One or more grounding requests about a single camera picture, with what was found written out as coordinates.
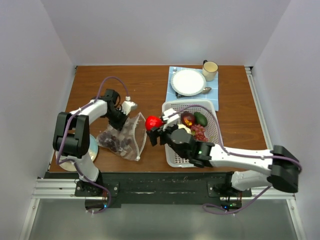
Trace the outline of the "fake red apple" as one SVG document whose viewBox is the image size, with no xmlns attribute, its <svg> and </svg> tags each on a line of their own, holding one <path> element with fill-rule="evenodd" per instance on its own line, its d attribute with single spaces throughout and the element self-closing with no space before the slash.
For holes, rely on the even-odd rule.
<svg viewBox="0 0 320 240">
<path fill-rule="evenodd" d="M 159 128 L 164 124 L 163 120 L 154 115 L 150 115 L 145 120 L 145 129 L 147 131 L 151 131 L 153 128 Z"/>
</svg>

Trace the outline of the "fake green pepper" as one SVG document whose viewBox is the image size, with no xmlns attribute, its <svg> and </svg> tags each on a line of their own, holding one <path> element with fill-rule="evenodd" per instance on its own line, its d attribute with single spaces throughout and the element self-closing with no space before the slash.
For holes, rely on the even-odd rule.
<svg viewBox="0 0 320 240">
<path fill-rule="evenodd" d="M 194 112 L 194 117 L 195 117 L 195 122 L 202 126 L 202 127 L 206 127 L 208 124 L 208 120 L 207 118 L 200 112 Z"/>
</svg>

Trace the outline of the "fake red grapes bunch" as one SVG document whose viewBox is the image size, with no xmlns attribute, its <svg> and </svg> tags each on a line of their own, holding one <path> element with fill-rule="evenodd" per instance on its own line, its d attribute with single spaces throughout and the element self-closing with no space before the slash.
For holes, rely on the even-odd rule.
<svg viewBox="0 0 320 240">
<path fill-rule="evenodd" d="M 195 124 L 191 128 L 191 134 L 197 141 L 208 142 L 209 139 L 205 136 L 205 128 L 200 124 Z"/>
</svg>

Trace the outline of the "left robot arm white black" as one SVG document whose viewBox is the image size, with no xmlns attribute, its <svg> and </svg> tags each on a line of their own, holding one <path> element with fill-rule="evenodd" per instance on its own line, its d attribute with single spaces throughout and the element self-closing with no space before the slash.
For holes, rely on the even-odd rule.
<svg viewBox="0 0 320 240">
<path fill-rule="evenodd" d="M 121 131 L 136 107 L 130 96 L 120 104 L 120 95 L 107 89 L 86 105 L 72 112 L 60 112 L 57 116 L 53 136 L 56 164 L 70 162 L 79 175 L 79 187 L 90 196 L 108 196 L 100 170 L 93 163 L 90 154 L 90 125 L 98 118 L 108 118 L 109 124 Z"/>
</svg>

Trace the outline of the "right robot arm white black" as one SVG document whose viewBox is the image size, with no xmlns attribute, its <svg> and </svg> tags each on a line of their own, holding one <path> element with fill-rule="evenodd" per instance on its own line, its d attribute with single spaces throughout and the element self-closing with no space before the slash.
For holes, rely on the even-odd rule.
<svg viewBox="0 0 320 240">
<path fill-rule="evenodd" d="M 231 167 L 244 169 L 233 172 L 219 188 L 227 196 L 256 187 L 273 187 L 278 191 L 298 192 L 302 165 L 281 145 L 273 149 L 247 150 L 224 147 L 219 144 L 195 140 L 193 135 L 177 125 L 147 130 L 152 146 L 168 145 L 180 158 L 187 159 L 198 168 Z"/>
</svg>

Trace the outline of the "fake dark red fruit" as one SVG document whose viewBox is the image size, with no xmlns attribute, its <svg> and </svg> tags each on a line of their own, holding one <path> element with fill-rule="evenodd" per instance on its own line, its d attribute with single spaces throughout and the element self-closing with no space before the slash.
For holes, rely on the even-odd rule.
<svg viewBox="0 0 320 240">
<path fill-rule="evenodd" d="M 188 111 L 184 111 L 180 115 L 180 120 L 181 120 L 181 123 L 188 128 L 191 128 L 196 123 L 195 116 Z"/>
</svg>

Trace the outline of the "fake white cauliflower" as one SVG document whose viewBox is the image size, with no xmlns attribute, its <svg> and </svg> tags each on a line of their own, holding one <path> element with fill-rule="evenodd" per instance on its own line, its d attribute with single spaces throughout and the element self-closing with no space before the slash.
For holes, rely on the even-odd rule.
<svg viewBox="0 0 320 240">
<path fill-rule="evenodd" d="M 184 129 L 188 134 L 193 135 L 192 130 L 184 124 L 178 124 L 178 129 Z"/>
</svg>

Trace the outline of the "clear zip top bag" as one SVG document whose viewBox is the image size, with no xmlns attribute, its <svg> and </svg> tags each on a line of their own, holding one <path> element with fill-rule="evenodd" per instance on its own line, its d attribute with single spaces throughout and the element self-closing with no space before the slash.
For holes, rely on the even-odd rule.
<svg viewBox="0 0 320 240">
<path fill-rule="evenodd" d="M 96 137 L 97 145 L 123 159 L 139 161 L 147 140 L 145 123 L 146 119 L 140 112 L 135 117 L 129 117 L 122 130 L 109 124 L 106 130 Z"/>
</svg>

